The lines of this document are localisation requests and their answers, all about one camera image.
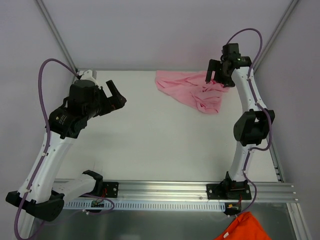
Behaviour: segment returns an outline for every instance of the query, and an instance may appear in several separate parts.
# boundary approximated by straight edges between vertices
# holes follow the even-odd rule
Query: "metal frame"
[[[77,67],[69,54],[67,47],[64,44],[63,39],[61,38],[57,27],[55,26],[43,0],[34,0],[35,4],[37,5],[39,11],[41,12],[44,20],[47,23],[49,30],[52,32],[58,46],[60,47],[62,53],[64,54],[68,64],[77,71]],[[294,9],[298,5],[300,0],[291,0],[290,4],[286,8],[285,12],[283,13],[282,17],[280,18],[277,26],[275,27],[274,31],[272,32],[270,38],[266,42],[262,53],[257,60],[254,70],[255,72],[258,71],[261,63],[263,62],[264,58],[267,56],[268,52],[270,51],[273,43],[275,42],[277,36],[283,29],[283,26],[293,13]],[[257,185],[257,199],[258,203],[287,203],[287,208],[289,211],[289,215],[291,218],[291,222],[293,225],[293,229],[295,231],[296,237],[298,240],[305,240],[305,239],[312,239],[305,223],[299,201],[296,197],[296,192],[294,186],[290,183],[285,183],[284,171],[280,164],[279,157],[277,154],[277,150],[275,147],[274,142],[272,142],[270,154],[272,157],[272,161],[274,164],[275,172],[278,175],[279,182],[273,183],[265,183],[260,182],[256,183]],[[57,179],[56,182],[66,182],[66,179],[59,180]],[[223,200],[207,200],[206,194],[206,184],[212,182],[173,182],[173,181],[118,181],[119,182],[119,193],[118,193],[118,203],[137,203],[143,201],[149,203],[177,203],[179,206],[186,206],[186,204],[194,204],[194,206],[202,206],[203,203],[212,205],[212,206],[221,206],[226,201]],[[91,202],[90,199],[76,199],[68,204],[66,204],[66,208],[75,208],[77,205],[76,202],[79,201],[85,203]],[[129,205],[121,205],[118,206],[122,210],[124,209],[131,209],[128,207]],[[22,229],[21,233],[24,236],[27,236],[30,232],[31,224],[33,222],[33,217],[29,214],[25,214],[24,217],[21,218]]]
[[[67,179],[57,179],[55,184],[67,182]],[[168,201],[168,202],[212,202],[232,203],[237,200],[208,200],[207,184],[219,182],[204,181],[129,181],[105,180],[119,182],[118,197],[120,201]],[[294,185],[282,182],[257,182],[257,203],[297,203],[298,198]]]
[[[256,61],[256,63],[254,64],[253,68],[254,68],[254,72],[257,72],[261,63],[263,62],[263,60],[265,59],[265,57],[267,56],[268,52],[270,51],[272,45],[274,44],[277,36],[279,35],[279,33],[281,32],[281,30],[283,29],[285,23],[287,22],[287,20],[289,19],[289,17],[291,16],[291,14],[293,13],[294,9],[296,9],[296,6],[298,5],[298,3],[300,2],[300,0],[291,0],[291,2],[289,3],[289,6],[286,8],[286,10],[284,11],[283,15],[281,16],[278,24],[276,25],[276,27],[274,28],[270,38],[268,39],[268,41],[266,42],[266,45],[264,46],[260,57],[258,58],[258,60]]]
[[[67,49],[64,41],[62,40],[60,33],[58,32],[58,29],[57,29],[54,21],[52,20],[49,12],[47,10],[46,5],[44,4],[44,2],[42,0],[34,0],[34,3],[38,7],[40,13],[42,14],[49,30],[51,31],[54,39],[56,40],[56,43],[58,44],[59,48],[61,49],[61,52],[63,53],[69,66],[77,72],[77,68],[75,66],[75,63],[74,63],[72,57],[70,56],[68,49]]]
[[[312,239],[299,203],[287,203],[297,240]]]

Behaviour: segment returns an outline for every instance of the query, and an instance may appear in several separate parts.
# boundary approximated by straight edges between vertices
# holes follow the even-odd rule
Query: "orange cloth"
[[[240,214],[215,240],[271,240],[258,220],[247,211]]]

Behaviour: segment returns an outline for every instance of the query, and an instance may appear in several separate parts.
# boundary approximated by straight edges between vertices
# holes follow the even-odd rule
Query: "white table surface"
[[[113,80],[124,108],[92,118],[67,153],[57,179],[93,170],[108,180],[221,181],[236,150],[233,126],[242,115],[236,88],[219,114],[208,115],[158,91],[155,71],[98,71],[107,96]],[[248,173],[254,182],[277,182],[269,151],[256,151]]]

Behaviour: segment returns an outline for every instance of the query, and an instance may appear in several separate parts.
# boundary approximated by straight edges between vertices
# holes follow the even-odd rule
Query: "white wall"
[[[257,71],[256,81],[275,111],[274,140],[284,175],[296,186],[313,239],[320,239],[319,0],[304,0]]]
[[[44,0],[79,68],[207,69],[237,31],[268,40],[291,0]],[[255,32],[238,36],[256,54]]]
[[[39,67],[48,58],[65,59],[32,0],[1,1],[0,33],[0,232],[8,240],[17,208],[5,202],[6,195],[26,179],[45,132]],[[64,68],[47,65],[43,95],[49,113],[62,103],[71,80]]]

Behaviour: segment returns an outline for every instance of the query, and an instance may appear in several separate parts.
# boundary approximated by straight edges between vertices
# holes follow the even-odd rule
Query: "black mounting bracket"
[[[241,202],[237,202],[237,203],[225,202],[224,206],[225,206],[225,211],[224,211],[225,215],[233,216],[241,213],[241,209],[242,209]]]
[[[105,197],[107,199],[116,199],[119,192],[119,182],[117,181],[104,181],[103,187],[106,189]]]
[[[208,200],[251,200],[248,181],[232,181],[226,172],[225,179],[220,183],[206,185]]]
[[[273,123],[275,112],[273,110],[265,110],[270,116],[271,123]],[[267,138],[268,133],[269,124],[266,114],[263,111],[254,111],[253,109],[245,111],[233,127],[234,138],[242,146],[248,144],[259,145],[263,139]]]

